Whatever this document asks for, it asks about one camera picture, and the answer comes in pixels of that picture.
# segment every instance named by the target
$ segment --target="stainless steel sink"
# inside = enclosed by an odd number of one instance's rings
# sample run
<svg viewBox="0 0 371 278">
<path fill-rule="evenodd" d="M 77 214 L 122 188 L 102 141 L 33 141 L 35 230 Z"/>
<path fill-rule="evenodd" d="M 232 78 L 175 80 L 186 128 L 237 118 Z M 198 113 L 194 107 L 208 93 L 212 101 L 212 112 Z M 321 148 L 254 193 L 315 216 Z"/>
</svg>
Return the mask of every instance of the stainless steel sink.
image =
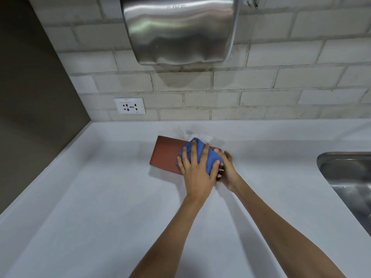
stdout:
<svg viewBox="0 0 371 278">
<path fill-rule="evenodd" d="M 328 152 L 317 166 L 371 236 L 371 152 Z"/>
</svg>

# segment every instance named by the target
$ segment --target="hand dryer logo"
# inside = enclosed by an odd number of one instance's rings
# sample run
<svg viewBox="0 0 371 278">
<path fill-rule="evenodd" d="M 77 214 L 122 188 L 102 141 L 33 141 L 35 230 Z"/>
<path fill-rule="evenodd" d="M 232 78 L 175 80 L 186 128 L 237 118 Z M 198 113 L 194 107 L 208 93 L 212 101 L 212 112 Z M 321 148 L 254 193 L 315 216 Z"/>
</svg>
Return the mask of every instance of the hand dryer logo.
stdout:
<svg viewBox="0 0 371 278">
<path fill-rule="evenodd" d="M 186 6 L 187 5 L 172 5 L 172 6 L 167 6 L 167 9 L 180 9 L 180 8 L 184 8 Z"/>
</svg>

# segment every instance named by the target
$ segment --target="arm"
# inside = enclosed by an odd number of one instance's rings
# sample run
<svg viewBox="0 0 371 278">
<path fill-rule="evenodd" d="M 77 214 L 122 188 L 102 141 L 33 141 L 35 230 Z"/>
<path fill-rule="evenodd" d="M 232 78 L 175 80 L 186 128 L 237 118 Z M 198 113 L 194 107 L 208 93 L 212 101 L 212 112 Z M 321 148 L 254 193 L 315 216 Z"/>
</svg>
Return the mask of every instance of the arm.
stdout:
<svg viewBox="0 0 371 278">
<path fill-rule="evenodd" d="M 256 195 L 234 169 L 228 152 L 215 151 L 223 159 L 220 181 L 242 202 L 288 278 L 345 278 L 320 248 Z"/>
<path fill-rule="evenodd" d="M 192 143 L 191 162 L 183 149 L 183 161 L 178 157 L 179 168 L 184 176 L 187 196 L 167 228 L 145 254 L 129 278 L 175 277 L 188 233 L 199 210 L 216 183 L 219 161 L 213 164 L 210 175 L 206 172 L 209 145 L 206 144 L 197 164 L 196 142 Z"/>
</svg>

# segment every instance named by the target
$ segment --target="stainless steel hand dryer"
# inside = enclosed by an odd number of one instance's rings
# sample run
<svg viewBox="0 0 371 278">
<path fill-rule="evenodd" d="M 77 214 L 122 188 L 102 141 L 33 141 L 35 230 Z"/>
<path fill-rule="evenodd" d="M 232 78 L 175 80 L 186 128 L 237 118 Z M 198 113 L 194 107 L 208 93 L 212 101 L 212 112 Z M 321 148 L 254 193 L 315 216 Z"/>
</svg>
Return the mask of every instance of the stainless steel hand dryer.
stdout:
<svg viewBox="0 0 371 278">
<path fill-rule="evenodd" d="M 141 65 L 216 63 L 232 49 L 239 0 L 121 0 Z"/>
</svg>

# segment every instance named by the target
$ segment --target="outlet faceplate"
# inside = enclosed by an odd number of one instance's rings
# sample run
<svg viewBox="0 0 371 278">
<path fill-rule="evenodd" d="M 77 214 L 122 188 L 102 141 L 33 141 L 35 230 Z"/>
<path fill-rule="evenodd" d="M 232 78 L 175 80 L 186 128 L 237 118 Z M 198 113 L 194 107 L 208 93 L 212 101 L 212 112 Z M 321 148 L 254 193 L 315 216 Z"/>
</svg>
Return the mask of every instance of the outlet faceplate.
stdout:
<svg viewBox="0 0 371 278">
<path fill-rule="evenodd" d="M 145 115 L 142 98 L 114 98 L 116 109 L 122 115 Z"/>
</svg>

